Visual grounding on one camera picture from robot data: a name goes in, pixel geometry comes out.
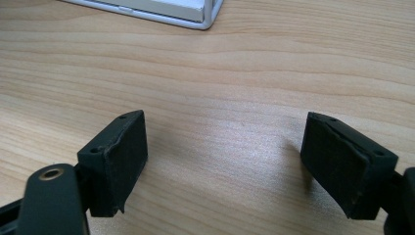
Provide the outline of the white wire shelf rack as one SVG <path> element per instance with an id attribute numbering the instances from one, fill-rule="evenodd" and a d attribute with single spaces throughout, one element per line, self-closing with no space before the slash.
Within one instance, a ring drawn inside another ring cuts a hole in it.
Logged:
<path id="1" fill-rule="evenodd" d="M 206 30 L 224 0 L 62 0 L 139 19 Z"/>

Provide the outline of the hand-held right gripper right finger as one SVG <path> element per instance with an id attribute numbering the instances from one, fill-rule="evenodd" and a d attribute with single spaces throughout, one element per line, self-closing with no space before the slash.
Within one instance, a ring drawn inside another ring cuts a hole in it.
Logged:
<path id="1" fill-rule="evenodd" d="M 317 113 L 307 115 L 300 158 L 352 219 L 377 216 L 381 186 L 392 178 L 398 160 L 344 122 Z"/>

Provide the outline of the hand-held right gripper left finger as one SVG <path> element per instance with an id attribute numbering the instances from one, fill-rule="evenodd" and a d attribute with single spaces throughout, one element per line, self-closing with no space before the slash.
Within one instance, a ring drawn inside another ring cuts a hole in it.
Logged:
<path id="1" fill-rule="evenodd" d="M 78 153 L 77 171 L 85 207 L 95 217 L 113 217 L 124 205 L 148 159 L 142 110 L 116 117 Z"/>

